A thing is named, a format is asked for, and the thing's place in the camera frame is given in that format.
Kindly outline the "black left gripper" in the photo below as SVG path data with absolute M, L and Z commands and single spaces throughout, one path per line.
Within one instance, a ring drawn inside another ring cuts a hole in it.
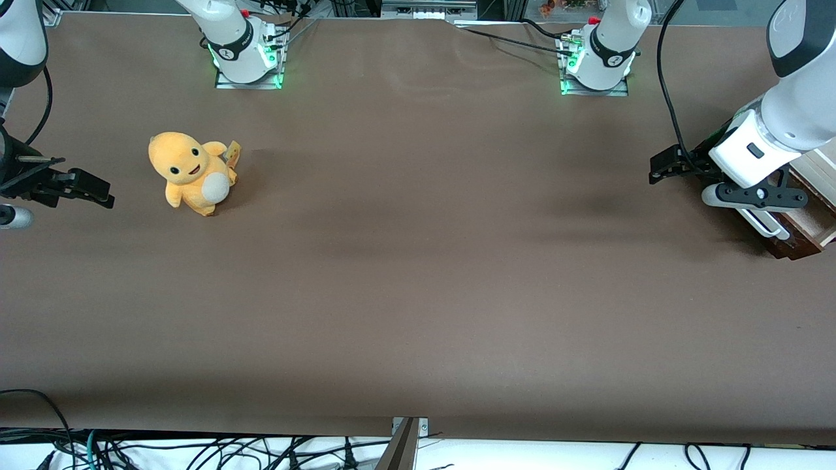
M 684 151 L 681 145 L 672 145 L 654 155 L 650 169 L 650 184 L 656 185 L 666 178 L 697 178 L 719 180 L 719 167 L 714 164 L 707 149 Z

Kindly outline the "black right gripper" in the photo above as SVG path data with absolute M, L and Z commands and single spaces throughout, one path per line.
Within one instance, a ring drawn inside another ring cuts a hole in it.
M 60 191 L 57 196 L 44 193 L 41 185 L 50 183 L 59 173 L 52 166 L 64 163 L 66 158 L 54 157 L 2 157 L 1 196 L 6 199 L 21 198 L 33 200 L 44 206 L 56 208 L 59 198 L 87 200 L 102 208 L 112 209 L 116 197 L 110 194 L 95 195 L 84 191 L 109 191 L 110 183 L 80 168 L 72 168 L 65 174 L 65 186 L 69 191 Z

